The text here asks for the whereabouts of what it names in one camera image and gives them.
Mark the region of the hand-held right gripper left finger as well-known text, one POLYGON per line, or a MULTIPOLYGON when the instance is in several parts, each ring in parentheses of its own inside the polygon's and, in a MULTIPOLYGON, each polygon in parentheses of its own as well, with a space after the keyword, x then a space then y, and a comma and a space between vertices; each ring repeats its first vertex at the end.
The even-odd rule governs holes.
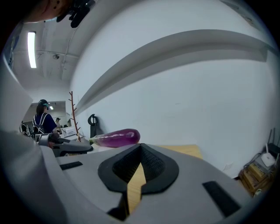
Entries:
POLYGON ((106 214, 117 220, 125 220, 140 202, 140 189, 142 186, 142 164, 132 164, 136 156, 130 156, 127 161, 117 166, 116 177, 124 177, 129 174, 125 181, 125 192, 109 190, 100 179, 98 169, 106 159, 113 157, 129 146, 121 148, 97 147, 88 154, 57 157, 59 165, 64 165, 64 175, 91 203, 106 214), (69 163, 80 162, 77 167, 68 167, 69 163))

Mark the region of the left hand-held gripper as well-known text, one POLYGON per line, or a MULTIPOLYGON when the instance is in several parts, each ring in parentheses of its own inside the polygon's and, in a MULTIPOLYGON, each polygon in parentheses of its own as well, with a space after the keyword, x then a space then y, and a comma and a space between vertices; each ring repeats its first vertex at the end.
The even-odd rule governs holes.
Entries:
POLYGON ((66 156, 69 153, 87 153, 93 151, 93 147, 87 143, 70 143, 70 140, 61 138, 58 133, 41 134, 38 137, 40 146, 52 149, 55 157, 66 156))

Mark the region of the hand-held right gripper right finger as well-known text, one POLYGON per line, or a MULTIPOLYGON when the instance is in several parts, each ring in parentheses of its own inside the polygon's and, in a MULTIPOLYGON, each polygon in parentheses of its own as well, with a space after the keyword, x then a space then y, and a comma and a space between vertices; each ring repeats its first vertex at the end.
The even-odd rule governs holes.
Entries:
POLYGON ((243 207, 250 195, 234 179, 203 159, 153 146, 154 149, 174 159, 179 166, 175 182, 164 192, 140 195, 141 185, 146 183, 143 168, 137 168, 128 184, 130 224, 212 224, 225 218, 216 206, 203 183, 215 181, 231 198, 243 207))

